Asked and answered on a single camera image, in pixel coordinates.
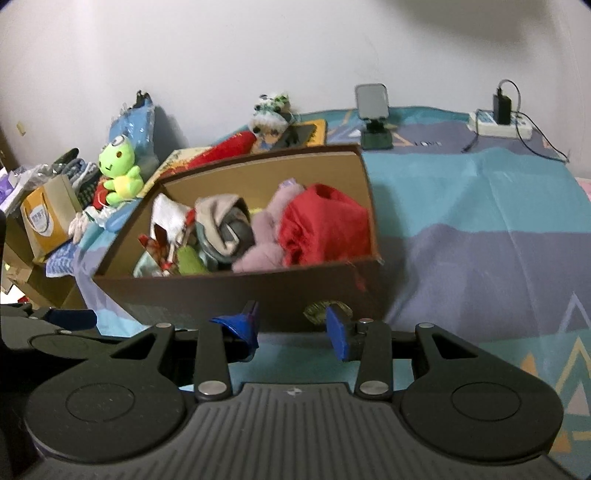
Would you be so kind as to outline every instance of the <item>black charger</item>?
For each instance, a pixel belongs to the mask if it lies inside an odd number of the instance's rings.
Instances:
[[[511,99],[503,95],[501,87],[496,89],[496,95],[492,96],[493,118],[497,125],[509,125],[511,123]]]

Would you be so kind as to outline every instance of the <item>bed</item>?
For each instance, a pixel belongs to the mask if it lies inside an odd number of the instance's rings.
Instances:
[[[327,143],[359,141],[355,111],[319,112]],[[385,320],[396,330],[433,322],[552,385],[565,416],[552,457],[591,473],[591,202],[558,161],[536,157],[518,140],[481,137],[463,113],[392,108],[394,148],[365,152],[380,249],[388,278]],[[533,150],[553,150],[535,133]],[[145,326],[92,282],[116,233],[85,234],[74,276],[105,335]],[[354,383],[357,365],[341,364],[323,335],[260,335],[244,381]],[[396,388],[412,380],[395,361]]]

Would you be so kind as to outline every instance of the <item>red plush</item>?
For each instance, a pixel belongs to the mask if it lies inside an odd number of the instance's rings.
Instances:
[[[197,155],[197,157],[187,164],[187,170],[200,167],[212,161],[245,155],[250,152],[255,141],[256,136],[250,130],[238,132],[215,147]]]
[[[344,193],[317,183],[287,206],[278,241],[286,267],[370,255],[368,211]]]

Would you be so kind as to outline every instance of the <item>paper bag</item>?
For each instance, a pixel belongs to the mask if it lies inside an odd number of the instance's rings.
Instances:
[[[53,252],[70,239],[68,227],[82,208],[65,175],[35,189],[21,205],[22,217],[35,257]]]

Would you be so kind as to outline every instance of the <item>teal fabric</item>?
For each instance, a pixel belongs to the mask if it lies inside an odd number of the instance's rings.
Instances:
[[[591,232],[591,203],[559,162],[496,148],[363,158],[382,235],[414,236],[435,223],[466,232]]]

